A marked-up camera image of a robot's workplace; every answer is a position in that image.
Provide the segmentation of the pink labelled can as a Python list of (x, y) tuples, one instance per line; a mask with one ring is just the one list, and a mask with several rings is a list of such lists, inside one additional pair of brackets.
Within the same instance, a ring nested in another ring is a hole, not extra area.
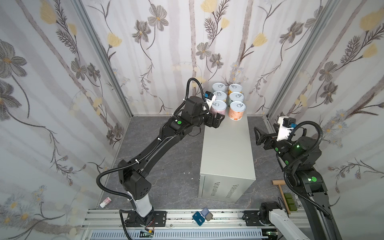
[(216, 100), (212, 103), (210, 112), (213, 114), (225, 115), (227, 109), (227, 104), (224, 101)]

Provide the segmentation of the brown labelled can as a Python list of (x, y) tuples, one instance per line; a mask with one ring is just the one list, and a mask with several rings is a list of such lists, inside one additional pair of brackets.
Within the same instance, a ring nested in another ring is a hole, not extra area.
[(229, 118), (233, 121), (239, 121), (243, 118), (245, 110), (246, 105), (243, 102), (232, 102), (229, 108)]

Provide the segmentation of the yellow can with silver lid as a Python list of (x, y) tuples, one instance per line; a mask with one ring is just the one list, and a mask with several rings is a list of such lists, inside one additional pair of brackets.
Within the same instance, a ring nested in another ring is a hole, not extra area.
[(216, 101), (226, 102), (226, 100), (227, 100), (227, 94), (225, 92), (215, 91), (214, 95), (216, 96), (216, 98), (215, 98)]

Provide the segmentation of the light blue labelled can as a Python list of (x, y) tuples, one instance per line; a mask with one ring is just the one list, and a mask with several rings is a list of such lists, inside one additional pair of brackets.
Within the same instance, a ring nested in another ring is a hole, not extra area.
[(213, 92), (221, 91), (221, 92), (226, 92), (227, 86), (223, 83), (214, 83), (212, 85), (212, 90)]

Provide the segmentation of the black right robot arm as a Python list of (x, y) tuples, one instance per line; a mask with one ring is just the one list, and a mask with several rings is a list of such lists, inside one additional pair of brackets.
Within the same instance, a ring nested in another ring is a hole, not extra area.
[[(295, 142), (292, 137), (304, 126), (313, 126), (317, 139), (302, 135)], [(286, 186), (299, 197), (306, 211), (313, 235), (317, 240), (340, 240), (342, 238), (329, 203), (328, 189), (314, 164), (321, 156), (319, 148), (324, 134), (321, 127), (312, 121), (304, 121), (293, 128), (286, 140), (278, 140), (277, 134), (267, 134), (255, 127), (257, 145), (265, 150), (275, 150), (285, 165), (282, 166)]]

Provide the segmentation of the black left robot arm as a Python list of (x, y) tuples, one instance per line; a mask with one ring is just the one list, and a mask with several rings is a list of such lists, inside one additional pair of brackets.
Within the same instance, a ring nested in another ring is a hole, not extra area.
[(162, 125), (159, 135), (148, 147), (130, 161), (119, 162), (118, 167), (123, 168), (119, 171), (119, 182), (128, 193), (128, 200), (140, 218), (148, 218), (154, 211), (148, 196), (152, 185), (146, 177), (155, 164), (168, 150), (189, 135), (193, 128), (201, 125), (218, 128), (224, 120), (223, 114), (210, 112), (215, 99), (216, 96), (211, 92), (204, 93), (201, 98), (186, 98), (172, 117)]

